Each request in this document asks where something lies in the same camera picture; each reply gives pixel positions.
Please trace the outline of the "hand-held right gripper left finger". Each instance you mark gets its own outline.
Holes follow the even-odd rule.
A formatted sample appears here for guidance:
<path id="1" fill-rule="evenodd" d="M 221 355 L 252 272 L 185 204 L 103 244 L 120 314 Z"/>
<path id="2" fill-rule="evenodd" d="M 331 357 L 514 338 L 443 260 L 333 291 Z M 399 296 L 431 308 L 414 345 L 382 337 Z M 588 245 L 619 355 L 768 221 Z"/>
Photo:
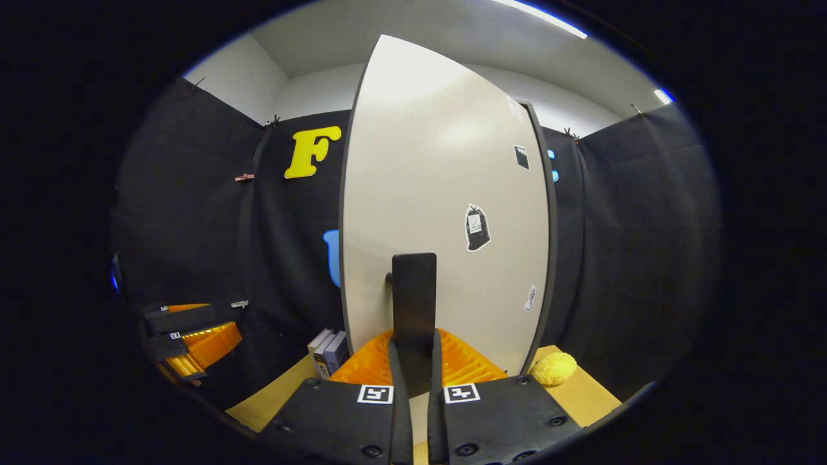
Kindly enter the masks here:
<path id="1" fill-rule="evenodd" d="M 303 380 L 259 439 L 284 464 L 410 464 L 408 392 L 386 331 L 329 380 Z"/>

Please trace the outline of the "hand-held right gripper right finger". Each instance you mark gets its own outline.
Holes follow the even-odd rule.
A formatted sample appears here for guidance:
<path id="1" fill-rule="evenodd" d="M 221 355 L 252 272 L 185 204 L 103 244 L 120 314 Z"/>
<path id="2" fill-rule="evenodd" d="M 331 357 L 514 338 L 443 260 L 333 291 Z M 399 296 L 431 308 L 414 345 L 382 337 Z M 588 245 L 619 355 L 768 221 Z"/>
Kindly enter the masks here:
<path id="1" fill-rule="evenodd" d="M 435 330 L 431 464 L 509 464 L 564 450 L 583 435 L 533 376 L 509 377 L 457 336 Z"/>

